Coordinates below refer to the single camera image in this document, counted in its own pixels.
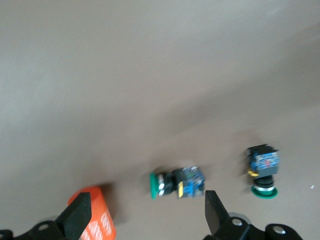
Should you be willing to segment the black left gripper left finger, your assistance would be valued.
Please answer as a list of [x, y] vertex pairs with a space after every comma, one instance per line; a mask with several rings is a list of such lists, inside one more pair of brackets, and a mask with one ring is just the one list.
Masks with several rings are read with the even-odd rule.
[[14, 236], [9, 229], [2, 229], [0, 238], [2, 240], [78, 240], [91, 218], [91, 195], [89, 192], [81, 192], [56, 220], [42, 221], [19, 236]]

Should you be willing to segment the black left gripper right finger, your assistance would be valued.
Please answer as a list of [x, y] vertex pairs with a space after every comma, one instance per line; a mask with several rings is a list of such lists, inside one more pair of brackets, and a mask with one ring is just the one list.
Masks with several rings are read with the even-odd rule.
[[210, 235], [206, 240], [301, 240], [291, 227], [271, 223], [265, 230], [256, 228], [239, 216], [230, 216], [214, 190], [205, 192], [205, 218]]

